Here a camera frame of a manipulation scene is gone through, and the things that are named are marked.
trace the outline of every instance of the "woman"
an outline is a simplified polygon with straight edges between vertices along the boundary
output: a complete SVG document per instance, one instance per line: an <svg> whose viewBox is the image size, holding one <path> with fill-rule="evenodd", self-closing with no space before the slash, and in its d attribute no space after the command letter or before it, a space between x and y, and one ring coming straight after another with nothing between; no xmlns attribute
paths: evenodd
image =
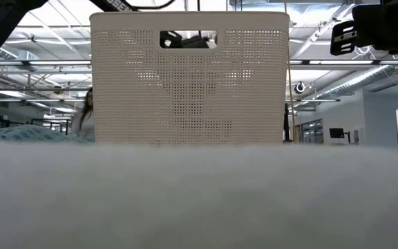
<svg viewBox="0 0 398 249"><path fill-rule="evenodd" d="M95 140L95 112L93 111L93 88L88 90L84 108L73 117L72 133L80 138Z"/></svg>

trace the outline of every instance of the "ceiling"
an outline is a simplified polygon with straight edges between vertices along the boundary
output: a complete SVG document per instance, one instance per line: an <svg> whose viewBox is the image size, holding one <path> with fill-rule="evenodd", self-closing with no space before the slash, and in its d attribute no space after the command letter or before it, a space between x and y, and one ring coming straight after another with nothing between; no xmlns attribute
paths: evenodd
<svg viewBox="0 0 398 249"><path fill-rule="evenodd" d="M168 0L129 0L132 5L158 6ZM282 1L275 0L200 0L200 10L219 11L284 11ZM292 20L290 28L290 55L292 59L369 59L385 58L387 53L372 48L356 50L354 53L334 57L330 54L331 29L340 21L352 18L350 12L353 1L342 0L304 0L288 1L287 12ZM169 7L161 11L194 11L197 10L196 0L176 0ZM3 45L3 51L9 55L0 55L0 60L19 51L28 51L33 59L55 60L90 60L91 59L91 31L89 17L100 12L100 9L89 0L50 0L43 7L28 13L11 36ZM30 73L15 67L0 66L0 78L13 81L4 86L31 86L38 88L53 88L56 86L87 88L92 84L89 66L77 67L77 73L56 74L61 69L75 69L72 66L38 66L39 72ZM334 81L351 74L346 68L323 67L311 70L291 70L292 84L303 82L310 84L306 95L312 91L320 91L329 87ZM38 98L78 98L84 92L64 92L56 95L53 92L35 92Z"/></svg>

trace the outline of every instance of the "perforated plastic basket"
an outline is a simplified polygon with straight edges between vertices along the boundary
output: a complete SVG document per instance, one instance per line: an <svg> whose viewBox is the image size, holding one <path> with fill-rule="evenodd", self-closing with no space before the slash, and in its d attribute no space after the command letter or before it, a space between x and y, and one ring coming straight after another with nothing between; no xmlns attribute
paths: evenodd
<svg viewBox="0 0 398 249"><path fill-rule="evenodd" d="M91 17L97 142L280 143L289 17L117 12ZM217 30L213 49L163 49L161 30Z"/></svg>

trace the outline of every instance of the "ceiling light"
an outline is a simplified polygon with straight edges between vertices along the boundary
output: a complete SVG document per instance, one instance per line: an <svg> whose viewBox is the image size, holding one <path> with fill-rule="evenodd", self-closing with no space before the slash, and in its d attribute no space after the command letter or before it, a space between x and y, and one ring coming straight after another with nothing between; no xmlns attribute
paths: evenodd
<svg viewBox="0 0 398 249"><path fill-rule="evenodd" d="M27 95L20 93L20 92L16 92L16 91L0 91L0 94L4 94L10 97L15 97L15 98L25 98L27 97Z"/></svg>
<svg viewBox="0 0 398 249"><path fill-rule="evenodd" d="M308 104L309 102L339 102L340 99L324 99L324 100L293 100L293 102L302 102L302 104Z"/></svg>
<svg viewBox="0 0 398 249"><path fill-rule="evenodd" d="M78 99L66 99L65 102L84 102L85 100L78 100Z"/></svg>
<svg viewBox="0 0 398 249"><path fill-rule="evenodd" d="M17 99L0 99L0 102L21 102L22 100Z"/></svg>
<svg viewBox="0 0 398 249"><path fill-rule="evenodd" d="M30 65L90 65L91 61L32 61Z"/></svg>
<svg viewBox="0 0 398 249"><path fill-rule="evenodd" d="M61 100L52 100L52 99L44 99L44 100L40 100L40 99L34 99L34 100L26 100L27 102L59 102Z"/></svg>
<svg viewBox="0 0 398 249"><path fill-rule="evenodd" d="M290 64L291 64L291 65L302 64L302 62L303 62L303 61L292 59L292 60L290 61Z"/></svg>
<svg viewBox="0 0 398 249"><path fill-rule="evenodd" d="M50 127L50 125L53 126L53 127L61 126L60 124L50 124L50 123L42 124L42 126L45 126L45 127Z"/></svg>
<svg viewBox="0 0 398 249"><path fill-rule="evenodd" d="M70 109L70 108L58 107L58 108L54 108L54 109L57 110L57 111L62 111L62 112L66 112L66 113L75 113L76 112L76 110L73 110L73 109Z"/></svg>
<svg viewBox="0 0 398 249"><path fill-rule="evenodd" d="M41 104L41 103L33 102L32 104L35 105L35 106L37 106L37 107L50 108L49 106L46 106L45 104Z"/></svg>
<svg viewBox="0 0 398 249"><path fill-rule="evenodd" d="M6 44L22 44L22 43L28 43L31 42L32 40L30 39L23 39L20 41L6 41Z"/></svg>
<svg viewBox="0 0 398 249"><path fill-rule="evenodd" d="M372 64L370 59L358 59L358 60L312 60L310 64L320 64L320 65L352 65L352 64Z"/></svg>
<svg viewBox="0 0 398 249"><path fill-rule="evenodd" d="M22 66L22 62L0 61L0 66Z"/></svg>

